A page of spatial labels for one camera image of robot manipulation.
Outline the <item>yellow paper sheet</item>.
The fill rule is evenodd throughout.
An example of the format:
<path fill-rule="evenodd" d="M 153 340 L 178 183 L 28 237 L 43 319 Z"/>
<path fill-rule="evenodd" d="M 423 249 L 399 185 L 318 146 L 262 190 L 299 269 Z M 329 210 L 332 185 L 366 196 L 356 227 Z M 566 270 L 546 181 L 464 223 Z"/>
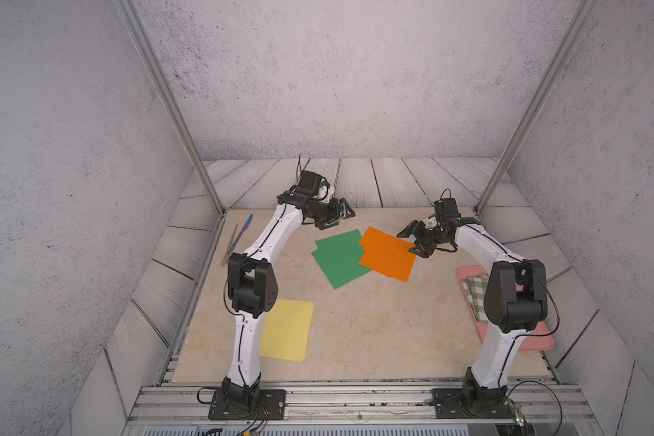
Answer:
<path fill-rule="evenodd" d="M 314 303 L 279 299 L 266 316 L 260 356 L 302 363 L 313 314 Z"/>

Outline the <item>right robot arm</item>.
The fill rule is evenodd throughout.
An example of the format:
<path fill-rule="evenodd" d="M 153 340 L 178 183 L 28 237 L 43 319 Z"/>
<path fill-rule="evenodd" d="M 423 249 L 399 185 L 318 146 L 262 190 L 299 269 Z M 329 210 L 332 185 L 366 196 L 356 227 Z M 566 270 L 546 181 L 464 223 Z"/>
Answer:
<path fill-rule="evenodd" d="M 483 297 L 488 331 L 477 361 L 466 372 L 461 399 L 469 407 L 502 403 L 513 360 L 548 314 L 544 264 L 505 248 L 480 221 L 462 216 L 452 197 L 435 202 L 434 214 L 427 221 L 412 221 L 397 236 L 412 236 L 410 252 L 424 259 L 445 243 L 452 253 L 461 248 L 488 273 Z"/>

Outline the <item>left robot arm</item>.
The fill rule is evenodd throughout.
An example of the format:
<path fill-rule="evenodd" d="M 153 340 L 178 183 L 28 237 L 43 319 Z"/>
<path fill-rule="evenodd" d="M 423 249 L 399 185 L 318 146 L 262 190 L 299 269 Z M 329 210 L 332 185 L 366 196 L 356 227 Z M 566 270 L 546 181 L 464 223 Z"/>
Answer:
<path fill-rule="evenodd" d="M 233 357 L 221 394 L 250 406 L 260 392 L 260 350 L 266 315 L 278 298 L 275 261 L 292 234 L 308 219 L 324 230 L 355 216 L 345 199 L 336 199 L 328 180 L 304 170 L 298 182 L 277 196 L 277 206 L 263 232 L 241 254 L 230 255 L 226 303 L 235 319 Z"/>

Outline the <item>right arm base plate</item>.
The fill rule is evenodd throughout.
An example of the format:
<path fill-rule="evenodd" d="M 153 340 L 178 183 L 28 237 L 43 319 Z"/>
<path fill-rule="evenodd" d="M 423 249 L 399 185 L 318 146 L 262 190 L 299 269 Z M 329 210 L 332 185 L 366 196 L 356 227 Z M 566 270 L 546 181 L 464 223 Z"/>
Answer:
<path fill-rule="evenodd" d="M 432 390 L 432 404 L 437 419 L 510 420 L 515 413 L 506 398 L 505 389 Z"/>

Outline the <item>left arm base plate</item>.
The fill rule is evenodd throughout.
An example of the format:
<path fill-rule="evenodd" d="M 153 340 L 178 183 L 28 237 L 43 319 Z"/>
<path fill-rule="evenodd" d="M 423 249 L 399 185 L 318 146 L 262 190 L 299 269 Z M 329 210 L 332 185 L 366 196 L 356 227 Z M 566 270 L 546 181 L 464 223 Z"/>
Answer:
<path fill-rule="evenodd" d="M 281 421 L 284 418 L 286 390 L 261 389 L 246 400 L 234 400 L 221 390 L 214 392 L 209 421 Z"/>

